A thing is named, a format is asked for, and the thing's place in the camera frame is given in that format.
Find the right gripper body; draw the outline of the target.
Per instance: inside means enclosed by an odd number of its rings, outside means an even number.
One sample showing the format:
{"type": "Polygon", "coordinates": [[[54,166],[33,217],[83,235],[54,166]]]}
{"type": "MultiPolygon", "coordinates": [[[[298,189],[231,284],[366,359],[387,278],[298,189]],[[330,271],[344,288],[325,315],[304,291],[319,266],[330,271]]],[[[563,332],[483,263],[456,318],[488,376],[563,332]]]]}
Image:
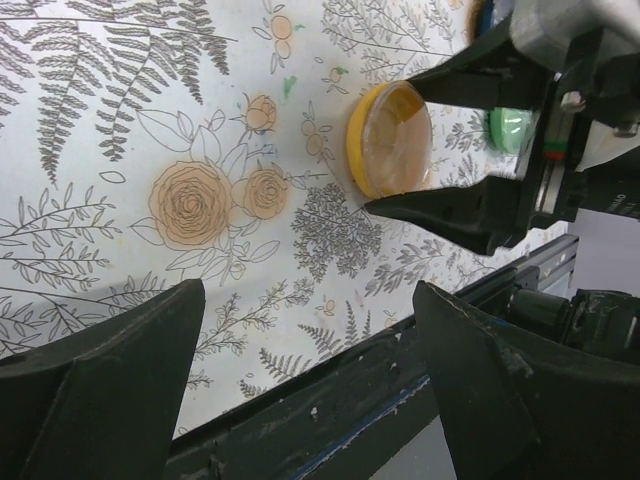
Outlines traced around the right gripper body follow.
{"type": "Polygon", "coordinates": [[[518,159],[524,214],[509,243],[580,208],[638,218],[638,2],[518,1],[509,34],[555,76],[518,159]]]}

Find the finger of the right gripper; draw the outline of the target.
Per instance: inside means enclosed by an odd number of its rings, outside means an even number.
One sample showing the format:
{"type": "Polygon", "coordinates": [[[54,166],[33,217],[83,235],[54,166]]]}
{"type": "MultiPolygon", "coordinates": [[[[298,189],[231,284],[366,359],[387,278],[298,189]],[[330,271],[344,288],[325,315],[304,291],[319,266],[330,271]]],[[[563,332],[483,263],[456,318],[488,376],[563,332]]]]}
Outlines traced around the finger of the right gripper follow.
{"type": "Polygon", "coordinates": [[[544,99],[550,71],[521,54],[507,29],[493,29],[408,82],[430,103],[533,110],[544,99]]]}
{"type": "Polygon", "coordinates": [[[487,176],[468,187],[448,187],[372,200],[365,210],[404,221],[475,254],[512,248],[530,229],[535,184],[487,176]]]}

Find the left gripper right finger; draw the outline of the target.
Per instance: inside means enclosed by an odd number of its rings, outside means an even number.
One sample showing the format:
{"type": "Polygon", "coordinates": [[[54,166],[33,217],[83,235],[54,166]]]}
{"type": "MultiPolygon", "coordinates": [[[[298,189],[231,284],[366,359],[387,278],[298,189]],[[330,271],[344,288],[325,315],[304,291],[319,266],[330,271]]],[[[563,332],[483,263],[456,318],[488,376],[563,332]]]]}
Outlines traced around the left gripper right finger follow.
{"type": "Polygon", "coordinates": [[[461,479],[635,479],[639,355],[582,352],[425,282],[413,308],[461,479]]]}

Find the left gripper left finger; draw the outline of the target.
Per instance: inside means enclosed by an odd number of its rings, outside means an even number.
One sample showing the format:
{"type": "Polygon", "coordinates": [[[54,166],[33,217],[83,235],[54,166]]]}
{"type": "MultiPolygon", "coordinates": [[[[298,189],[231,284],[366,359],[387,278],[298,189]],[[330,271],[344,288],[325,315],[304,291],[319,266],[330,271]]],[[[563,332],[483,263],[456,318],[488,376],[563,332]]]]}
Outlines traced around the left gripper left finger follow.
{"type": "Polygon", "coordinates": [[[204,310],[202,281],[186,280],[2,359],[2,478],[161,478],[204,310]]]}

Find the yellow round pill case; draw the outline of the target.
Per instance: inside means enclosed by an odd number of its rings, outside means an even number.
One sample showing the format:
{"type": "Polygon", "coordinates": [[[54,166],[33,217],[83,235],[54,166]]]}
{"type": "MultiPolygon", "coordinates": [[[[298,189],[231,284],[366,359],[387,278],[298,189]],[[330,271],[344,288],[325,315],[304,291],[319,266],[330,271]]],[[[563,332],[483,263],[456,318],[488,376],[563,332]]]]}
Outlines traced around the yellow round pill case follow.
{"type": "Polygon", "coordinates": [[[429,110],[407,81],[374,87],[350,115],[346,130],[349,171],[369,199],[426,189],[432,151],[429,110]]]}

